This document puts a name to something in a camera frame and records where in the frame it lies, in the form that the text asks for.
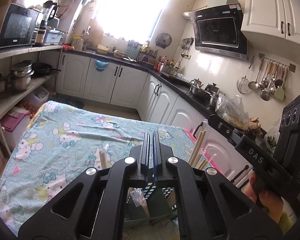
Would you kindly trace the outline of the person right hand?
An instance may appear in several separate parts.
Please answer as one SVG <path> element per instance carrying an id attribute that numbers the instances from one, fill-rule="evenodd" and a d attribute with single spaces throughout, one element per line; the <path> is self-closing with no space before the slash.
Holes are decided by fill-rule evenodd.
<path id="1" fill-rule="evenodd" d="M 249 182 L 245 186 L 243 193 L 256 204 L 257 199 L 261 204 L 268 208 L 268 216 L 272 218 L 279 226 L 284 229 L 289 224 L 286 214 L 283 212 L 284 202 L 282 198 L 268 190 L 262 189 L 259 193 L 254 190 L 257 175 L 253 172 Z"/>

